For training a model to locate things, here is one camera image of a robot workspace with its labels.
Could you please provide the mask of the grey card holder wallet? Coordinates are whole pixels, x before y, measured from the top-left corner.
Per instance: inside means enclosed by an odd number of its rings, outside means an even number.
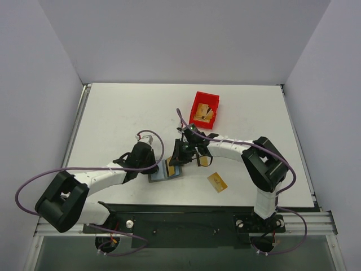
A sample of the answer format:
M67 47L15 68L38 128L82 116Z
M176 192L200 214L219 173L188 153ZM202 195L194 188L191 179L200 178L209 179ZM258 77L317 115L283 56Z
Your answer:
M178 165L168 166L167 160L163 160L159 164L158 171L156 173L152 173L148 175L148 182L154 183L154 182L167 181L181 176L182 176L182 169L180 166Z

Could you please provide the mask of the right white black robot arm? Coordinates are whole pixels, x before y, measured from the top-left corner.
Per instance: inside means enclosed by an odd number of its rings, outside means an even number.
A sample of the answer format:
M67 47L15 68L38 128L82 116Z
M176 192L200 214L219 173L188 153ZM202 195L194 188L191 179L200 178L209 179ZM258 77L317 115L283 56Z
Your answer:
M284 157L266 137L254 141L238 141L217 133L205 134L195 125L178 128L181 137L175 140L169 166L182 166L202 156L226 158L242 162L257 188L253 227L264 231L272 225L278 203L277 192L289 168Z

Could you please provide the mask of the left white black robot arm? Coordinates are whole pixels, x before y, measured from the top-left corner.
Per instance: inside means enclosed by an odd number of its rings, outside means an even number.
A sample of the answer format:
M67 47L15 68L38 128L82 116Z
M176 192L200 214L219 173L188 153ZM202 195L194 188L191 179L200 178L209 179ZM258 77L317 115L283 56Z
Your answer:
M159 167L155 164L152 141L151 135L145 135L131 152L109 163L104 171L59 172L36 203L36 212L60 233L68 231L81 220L96 223L105 233L112 231L116 218L100 204L87 204L86 199L108 187L125 184L140 173L157 172Z

